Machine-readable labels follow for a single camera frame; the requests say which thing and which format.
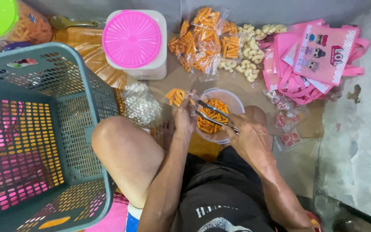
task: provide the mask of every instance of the gray plastic basket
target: gray plastic basket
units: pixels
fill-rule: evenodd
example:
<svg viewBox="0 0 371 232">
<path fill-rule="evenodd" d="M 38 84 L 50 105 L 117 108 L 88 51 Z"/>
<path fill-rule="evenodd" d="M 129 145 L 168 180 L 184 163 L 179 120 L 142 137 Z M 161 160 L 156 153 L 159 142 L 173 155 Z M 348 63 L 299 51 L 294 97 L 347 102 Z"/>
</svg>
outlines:
<svg viewBox="0 0 371 232">
<path fill-rule="evenodd" d="M 38 64 L 7 65 L 23 59 Z M 116 184 L 91 134 L 117 114 L 111 87 L 73 48 L 46 43 L 0 53 L 1 232 L 71 232 L 107 214 Z"/>
</svg>

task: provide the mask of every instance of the black shorts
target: black shorts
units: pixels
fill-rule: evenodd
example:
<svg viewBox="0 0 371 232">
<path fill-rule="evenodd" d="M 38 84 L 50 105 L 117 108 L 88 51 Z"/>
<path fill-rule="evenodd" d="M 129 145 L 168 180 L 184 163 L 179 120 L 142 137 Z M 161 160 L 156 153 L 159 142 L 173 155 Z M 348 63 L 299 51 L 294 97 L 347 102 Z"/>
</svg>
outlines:
<svg viewBox="0 0 371 232">
<path fill-rule="evenodd" d="M 202 158 L 187 154 L 186 166 L 184 168 L 183 184 L 187 184 L 190 179 L 198 173 L 207 162 Z M 236 152 L 232 146 L 228 146 L 220 151 L 216 161 L 213 164 L 231 168 L 242 173 L 251 182 L 257 186 L 261 186 L 260 177 L 253 170 L 253 168 Z"/>
</svg>

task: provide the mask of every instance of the metal tongs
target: metal tongs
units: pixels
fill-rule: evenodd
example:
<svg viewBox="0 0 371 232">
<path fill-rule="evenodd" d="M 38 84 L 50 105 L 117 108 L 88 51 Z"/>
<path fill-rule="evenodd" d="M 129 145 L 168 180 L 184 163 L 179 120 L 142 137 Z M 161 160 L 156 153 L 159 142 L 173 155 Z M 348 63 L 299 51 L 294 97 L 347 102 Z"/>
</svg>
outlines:
<svg viewBox="0 0 371 232">
<path fill-rule="evenodd" d="M 226 113 L 224 113 L 224 112 L 222 112 L 221 110 L 215 108 L 214 106 L 209 105 L 209 104 L 205 103 L 205 102 L 202 101 L 202 100 L 198 100 L 197 103 L 198 103 L 200 106 L 202 106 L 203 108 L 207 108 L 207 109 L 209 109 L 209 110 L 211 110 L 211 111 L 215 111 L 215 112 L 219 113 L 221 116 L 225 117 L 226 119 L 228 119 L 228 120 L 230 121 L 230 118 L 228 117 L 228 115 L 227 115 Z M 219 121 L 217 121 L 217 120 L 214 120 L 214 119 L 209 118 L 207 115 L 205 115 L 204 113 L 201 113 L 201 112 L 198 111 L 198 110 L 195 110 L 194 112 L 195 112 L 196 114 L 198 114 L 198 116 L 204 118 L 205 120 L 207 120 L 207 121 L 209 121 L 209 122 L 212 122 L 212 123 L 217 124 L 217 125 L 220 125 L 220 126 L 225 126 L 225 125 L 226 125 L 226 124 L 223 124 L 223 123 L 221 123 L 221 122 L 219 122 Z M 234 127 L 232 127 L 232 126 L 230 126 L 230 125 L 226 125 L 226 126 L 231 127 L 231 128 L 232 128 L 236 133 L 238 133 L 238 130 L 235 129 Z"/>
</svg>

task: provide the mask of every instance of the foot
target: foot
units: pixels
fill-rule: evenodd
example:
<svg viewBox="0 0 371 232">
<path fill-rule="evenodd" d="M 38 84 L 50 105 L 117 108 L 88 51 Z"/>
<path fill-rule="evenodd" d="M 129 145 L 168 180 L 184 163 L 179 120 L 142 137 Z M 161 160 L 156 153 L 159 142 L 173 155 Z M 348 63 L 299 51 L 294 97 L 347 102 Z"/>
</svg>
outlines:
<svg viewBox="0 0 371 232">
<path fill-rule="evenodd" d="M 166 151 L 170 148 L 175 130 L 174 121 L 166 121 L 155 132 L 157 143 Z"/>
</svg>

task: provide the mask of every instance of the pink tupperware lid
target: pink tupperware lid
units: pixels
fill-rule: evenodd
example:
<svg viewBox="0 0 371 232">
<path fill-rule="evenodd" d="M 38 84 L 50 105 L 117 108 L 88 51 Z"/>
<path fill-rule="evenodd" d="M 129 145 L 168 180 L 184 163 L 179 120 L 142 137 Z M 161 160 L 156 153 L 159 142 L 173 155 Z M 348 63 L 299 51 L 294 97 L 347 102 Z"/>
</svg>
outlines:
<svg viewBox="0 0 371 232">
<path fill-rule="evenodd" d="M 123 10 L 112 17 L 103 32 L 106 56 L 122 68 L 139 68 L 158 55 L 161 32 L 147 14 Z"/>
</svg>

